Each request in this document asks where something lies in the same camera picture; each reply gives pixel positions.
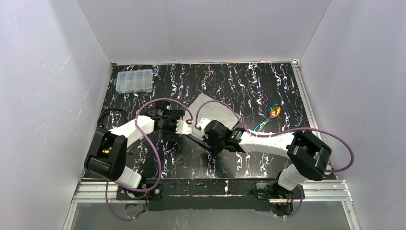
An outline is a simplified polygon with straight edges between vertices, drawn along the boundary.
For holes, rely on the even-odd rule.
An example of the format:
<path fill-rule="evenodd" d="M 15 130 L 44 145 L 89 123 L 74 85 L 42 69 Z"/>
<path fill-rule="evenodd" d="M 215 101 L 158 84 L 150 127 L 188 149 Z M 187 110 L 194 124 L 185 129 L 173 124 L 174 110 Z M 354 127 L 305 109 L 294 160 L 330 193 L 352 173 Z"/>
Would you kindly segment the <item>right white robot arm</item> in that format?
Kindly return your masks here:
<path fill-rule="evenodd" d="M 203 131 L 203 141 L 215 153 L 262 152 L 289 158 L 292 164 L 278 174 L 272 185 L 274 191 L 288 192 L 307 180 L 323 180 L 332 152 L 310 130 L 262 134 L 241 127 L 229 129 L 219 121 L 206 118 L 196 128 Z"/>

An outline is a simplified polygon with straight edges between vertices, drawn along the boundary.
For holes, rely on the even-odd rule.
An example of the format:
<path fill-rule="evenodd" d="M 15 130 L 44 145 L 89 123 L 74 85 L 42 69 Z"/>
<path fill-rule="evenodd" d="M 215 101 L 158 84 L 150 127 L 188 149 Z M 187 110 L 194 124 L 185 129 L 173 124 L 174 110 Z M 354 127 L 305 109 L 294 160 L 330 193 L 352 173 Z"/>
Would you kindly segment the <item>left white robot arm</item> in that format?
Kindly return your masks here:
<path fill-rule="evenodd" d="M 191 111 L 179 101 L 170 98 L 158 98 L 145 103 L 137 110 L 135 119 L 124 125 L 95 131 L 88 154 L 84 161 L 85 170 L 114 181 L 119 186 L 140 192 L 141 175 L 125 165 L 127 149 L 140 138 L 144 138 L 160 161 L 155 145 L 148 135 L 161 130 L 169 136 L 189 135 L 192 133 L 190 118 L 184 121 L 185 113 Z"/>

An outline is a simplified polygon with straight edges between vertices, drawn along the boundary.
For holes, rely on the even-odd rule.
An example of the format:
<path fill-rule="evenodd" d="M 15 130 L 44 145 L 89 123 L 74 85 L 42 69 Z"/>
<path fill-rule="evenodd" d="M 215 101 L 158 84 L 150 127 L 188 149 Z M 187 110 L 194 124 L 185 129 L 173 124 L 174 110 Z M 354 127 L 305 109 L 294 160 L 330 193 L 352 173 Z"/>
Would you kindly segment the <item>grey cloth napkin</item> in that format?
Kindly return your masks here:
<path fill-rule="evenodd" d="M 204 93 L 200 93 L 196 99 L 192 100 L 192 103 L 188 106 L 188 109 L 191 111 L 193 115 L 193 126 L 194 122 L 196 121 L 196 113 L 198 108 L 205 102 L 214 100 L 213 98 L 205 95 Z M 208 103 L 206 104 L 199 112 L 197 121 L 200 121 L 202 118 L 207 118 L 209 120 L 217 120 L 221 122 L 224 126 L 229 129 L 232 129 L 237 123 L 238 119 L 234 116 L 234 114 L 226 108 L 221 103 Z M 197 130 L 193 127 L 192 134 L 189 135 L 190 138 L 194 139 L 198 143 L 209 147 L 203 141 L 204 129 Z"/>

